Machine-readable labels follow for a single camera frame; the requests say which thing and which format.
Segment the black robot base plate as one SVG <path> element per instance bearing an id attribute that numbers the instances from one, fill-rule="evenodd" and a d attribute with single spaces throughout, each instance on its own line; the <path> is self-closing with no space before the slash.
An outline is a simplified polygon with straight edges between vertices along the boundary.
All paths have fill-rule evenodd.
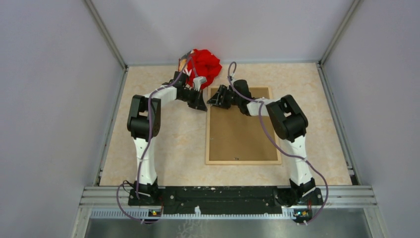
<path id="1" fill-rule="evenodd" d="M 174 205 L 176 202 L 254 202 L 294 205 L 321 205 L 323 196 L 316 188 L 308 195 L 299 198 L 289 186 L 159 186 L 148 196 L 143 192 L 137 195 L 131 189 L 128 198 L 130 206 Z"/>

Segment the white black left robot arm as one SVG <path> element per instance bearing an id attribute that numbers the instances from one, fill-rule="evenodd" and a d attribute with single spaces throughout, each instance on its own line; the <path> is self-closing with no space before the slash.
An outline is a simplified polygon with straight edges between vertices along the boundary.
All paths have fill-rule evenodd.
<path id="1" fill-rule="evenodd" d="M 127 119 L 127 130 L 130 132 L 136 147 L 137 175 L 134 186 L 135 196 L 140 197 L 147 205 L 158 201 L 157 173 L 155 169 L 155 142 L 161 128 L 161 108 L 168 103 L 179 100 L 188 107 L 207 111 L 201 86 L 207 82 L 204 76 L 193 78 L 193 86 L 187 86 L 189 76 L 176 71 L 174 78 L 146 95 L 134 95 L 131 100 Z"/>

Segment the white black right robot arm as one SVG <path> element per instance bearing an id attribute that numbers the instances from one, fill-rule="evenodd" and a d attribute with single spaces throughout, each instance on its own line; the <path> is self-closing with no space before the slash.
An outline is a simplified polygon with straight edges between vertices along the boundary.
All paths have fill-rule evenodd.
<path id="1" fill-rule="evenodd" d="M 286 207 L 293 205 L 322 205 L 324 199 L 317 188 L 312 173 L 314 167 L 308 161 L 306 152 L 306 133 L 308 119 L 291 95 L 278 100 L 253 97 L 248 83 L 244 79 L 228 78 L 229 85 L 220 85 L 218 90 L 207 100 L 207 104 L 222 109 L 237 106 L 246 116 L 258 117 L 265 132 L 268 133 L 263 117 L 269 117 L 276 136 L 281 139 L 286 149 L 281 149 L 272 136 L 271 143 L 280 153 L 291 159 L 290 188 L 279 189 L 274 193 L 278 204 Z"/>

